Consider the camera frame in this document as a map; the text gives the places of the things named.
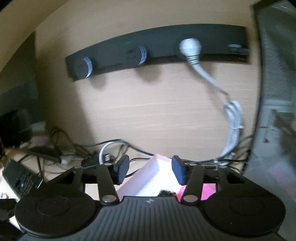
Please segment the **pink cardboard box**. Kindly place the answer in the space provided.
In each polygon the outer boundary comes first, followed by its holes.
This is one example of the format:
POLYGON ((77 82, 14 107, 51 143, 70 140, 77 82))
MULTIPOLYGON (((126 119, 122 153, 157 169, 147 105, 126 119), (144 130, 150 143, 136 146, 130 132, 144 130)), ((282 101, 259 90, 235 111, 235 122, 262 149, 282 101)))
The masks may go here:
POLYGON ((178 183, 171 168, 171 159, 156 155, 150 158, 131 177, 124 180, 118 188, 120 199, 125 196, 158 196, 160 193, 173 194, 178 201, 186 186, 178 183))

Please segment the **white power strip on desk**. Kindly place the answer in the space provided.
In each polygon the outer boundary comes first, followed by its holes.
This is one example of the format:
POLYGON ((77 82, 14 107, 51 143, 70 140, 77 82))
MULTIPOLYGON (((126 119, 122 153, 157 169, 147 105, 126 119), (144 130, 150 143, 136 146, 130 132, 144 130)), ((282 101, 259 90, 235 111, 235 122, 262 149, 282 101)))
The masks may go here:
POLYGON ((64 155, 60 157, 62 165, 69 165, 72 161, 82 161, 83 158, 75 155, 64 155))

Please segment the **black computer monitor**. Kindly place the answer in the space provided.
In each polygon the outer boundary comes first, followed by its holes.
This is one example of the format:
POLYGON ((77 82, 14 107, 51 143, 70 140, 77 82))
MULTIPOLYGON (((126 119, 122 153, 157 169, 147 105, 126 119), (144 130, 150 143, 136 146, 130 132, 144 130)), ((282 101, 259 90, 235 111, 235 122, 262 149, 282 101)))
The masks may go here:
POLYGON ((295 206, 295 1, 253 5, 260 91, 246 176, 295 206))

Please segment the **black keyboard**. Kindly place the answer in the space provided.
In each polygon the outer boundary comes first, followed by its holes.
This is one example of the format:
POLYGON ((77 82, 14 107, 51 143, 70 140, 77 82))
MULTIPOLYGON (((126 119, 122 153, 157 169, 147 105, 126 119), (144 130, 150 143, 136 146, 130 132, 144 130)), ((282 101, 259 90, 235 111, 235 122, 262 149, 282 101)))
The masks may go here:
POLYGON ((21 163, 12 159, 4 167, 3 177, 18 198, 23 198, 38 188, 43 180, 21 163))

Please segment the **black striped plug left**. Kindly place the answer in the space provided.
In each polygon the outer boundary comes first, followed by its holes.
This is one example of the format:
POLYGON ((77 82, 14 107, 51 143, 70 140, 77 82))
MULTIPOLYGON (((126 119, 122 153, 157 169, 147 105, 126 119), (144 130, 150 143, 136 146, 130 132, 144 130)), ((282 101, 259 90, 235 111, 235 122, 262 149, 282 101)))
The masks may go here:
POLYGON ((90 77, 93 71, 93 63, 89 57, 83 57, 75 61, 75 74, 78 79, 90 77))

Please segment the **black striped plug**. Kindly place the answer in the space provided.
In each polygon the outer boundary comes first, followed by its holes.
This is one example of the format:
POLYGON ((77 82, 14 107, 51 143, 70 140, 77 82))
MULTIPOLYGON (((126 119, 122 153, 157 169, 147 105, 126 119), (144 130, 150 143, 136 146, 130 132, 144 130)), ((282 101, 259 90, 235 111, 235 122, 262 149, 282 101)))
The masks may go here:
POLYGON ((75 74, 78 79, 90 77, 93 71, 93 63, 89 57, 83 57, 75 61, 75 74))
POLYGON ((126 64, 130 68, 136 68, 147 60, 147 49, 144 46, 134 46, 125 52, 126 64))

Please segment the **black striped plug middle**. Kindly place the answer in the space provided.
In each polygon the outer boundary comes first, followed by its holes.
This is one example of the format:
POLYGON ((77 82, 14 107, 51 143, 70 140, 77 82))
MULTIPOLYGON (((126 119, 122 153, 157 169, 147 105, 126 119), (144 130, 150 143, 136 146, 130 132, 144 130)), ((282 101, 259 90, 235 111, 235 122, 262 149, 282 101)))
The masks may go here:
POLYGON ((126 64, 130 68, 136 68, 147 60, 147 49, 144 46, 134 46, 125 52, 126 64))

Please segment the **black wall power strip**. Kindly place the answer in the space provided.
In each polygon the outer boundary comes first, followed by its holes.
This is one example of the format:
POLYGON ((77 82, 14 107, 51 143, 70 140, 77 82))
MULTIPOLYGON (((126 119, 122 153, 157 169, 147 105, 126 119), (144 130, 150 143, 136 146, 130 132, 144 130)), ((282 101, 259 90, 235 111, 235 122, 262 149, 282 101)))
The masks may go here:
POLYGON ((142 31, 114 37, 97 43, 65 58, 68 76, 77 78, 75 61, 89 57, 93 63, 90 77, 118 70, 130 69, 125 52, 134 46, 147 49, 147 60, 142 65, 185 62, 179 44, 184 39, 195 38, 201 43, 200 57, 203 61, 241 62, 249 57, 245 27, 223 24, 186 24, 142 31))

